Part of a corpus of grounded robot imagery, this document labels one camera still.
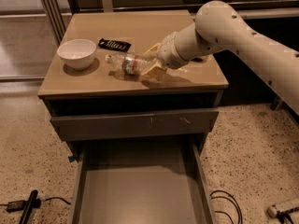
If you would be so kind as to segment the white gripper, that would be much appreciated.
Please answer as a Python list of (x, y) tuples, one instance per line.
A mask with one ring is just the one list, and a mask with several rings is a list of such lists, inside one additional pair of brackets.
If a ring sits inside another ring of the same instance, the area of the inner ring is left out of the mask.
[(148, 68), (146, 68), (141, 76), (145, 79), (159, 79), (162, 77), (168, 68), (179, 69), (180, 67), (186, 65), (188, 61), (182, 59), (175, 46), (175, 38), (177, 32), (174, 32), (166, 36), (163, 41), (156, 43), (150, 49), (144, 52), (145, 55), (157, 53), (157, 58), (154, 59)]

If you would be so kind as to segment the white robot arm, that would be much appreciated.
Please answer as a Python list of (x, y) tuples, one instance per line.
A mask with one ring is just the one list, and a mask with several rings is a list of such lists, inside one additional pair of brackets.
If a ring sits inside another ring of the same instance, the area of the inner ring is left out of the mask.
[(197, 57), (229, 50), (243, 61), (281, 100), (299, 114), (299, 52), (254, 31), (222, 1), (200, 7), (194, 23), (166, 36), (149, 52), (153, 64), (144, 77), (160, 77)]

